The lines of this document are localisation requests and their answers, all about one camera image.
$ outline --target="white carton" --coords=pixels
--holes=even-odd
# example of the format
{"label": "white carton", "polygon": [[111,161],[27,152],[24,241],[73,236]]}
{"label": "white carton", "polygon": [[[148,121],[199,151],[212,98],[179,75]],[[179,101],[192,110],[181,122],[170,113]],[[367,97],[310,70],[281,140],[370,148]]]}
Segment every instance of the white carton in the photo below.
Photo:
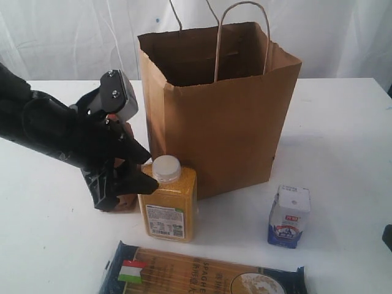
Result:
{"label": "white carton", "polygon": [[280,185],[269,214],[268,242],[296,248],[310,211],[308,189]]}

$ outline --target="white table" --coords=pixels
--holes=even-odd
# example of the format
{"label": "white table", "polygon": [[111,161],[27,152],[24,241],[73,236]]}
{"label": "white table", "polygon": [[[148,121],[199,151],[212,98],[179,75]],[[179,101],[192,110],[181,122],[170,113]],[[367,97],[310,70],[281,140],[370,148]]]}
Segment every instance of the white table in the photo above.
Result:
{"label": "white table", "polygon": [[[72,104],[97,81],[34,81]],[[130,120],[148,146],[140,111]],[[94,210],[79,169],[0,140],[0,293],[95,293],[119,240],[282,270],[306,267],[309,293],[391,293],[392,100],[371,78],[298,80],[271,180],[199,202],[190,244],[148,237],[139,212]],[[312,212],[297,249],[267,243],[279,184],[308,187]]]}

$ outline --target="brown paper bag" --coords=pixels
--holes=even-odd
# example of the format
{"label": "brown paper bag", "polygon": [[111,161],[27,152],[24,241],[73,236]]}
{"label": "brown paper bag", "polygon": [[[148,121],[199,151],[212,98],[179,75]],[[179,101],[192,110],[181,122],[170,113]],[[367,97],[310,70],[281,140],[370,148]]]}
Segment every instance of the brown paper bag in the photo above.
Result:
{"label": "brown paper bag", "polygon": [[269,180],[301,68],[268,20],[268,37],[253,22],[222,26],[228,10],[218,28],[138,37],[151,153],[194,168],[199,199]]}

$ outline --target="bottle label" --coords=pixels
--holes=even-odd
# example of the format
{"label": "bottle label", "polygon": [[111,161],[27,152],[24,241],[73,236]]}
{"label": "bottle label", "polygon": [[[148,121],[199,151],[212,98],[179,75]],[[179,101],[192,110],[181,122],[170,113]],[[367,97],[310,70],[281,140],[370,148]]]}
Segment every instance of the bottle label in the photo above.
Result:
{"label": "bottle label", "polygon": [[185,238],[184,212],[181,209],[146,205],[146,212],[150,234]]}

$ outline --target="white curtain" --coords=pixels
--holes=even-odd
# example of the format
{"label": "white curtain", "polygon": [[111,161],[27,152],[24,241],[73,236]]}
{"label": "white curtain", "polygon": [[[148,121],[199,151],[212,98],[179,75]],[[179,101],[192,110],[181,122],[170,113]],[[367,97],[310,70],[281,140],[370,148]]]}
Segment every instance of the white curtain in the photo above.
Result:
{"label": "white curtain", "polygon": [[[209,0],[220,17],[233,0]],[[303,78],[374,77],[392,83],[391,0],[255,0],[272,40],[303,60]],[[215,26],[205,0],[173,0],[184,28]],[[257,21],[256,6],[225,23]],[[0,61],[27,80],[96,80],[122,68],[140,78],[137,36],[174,31],[168,0],[0,0]]]}

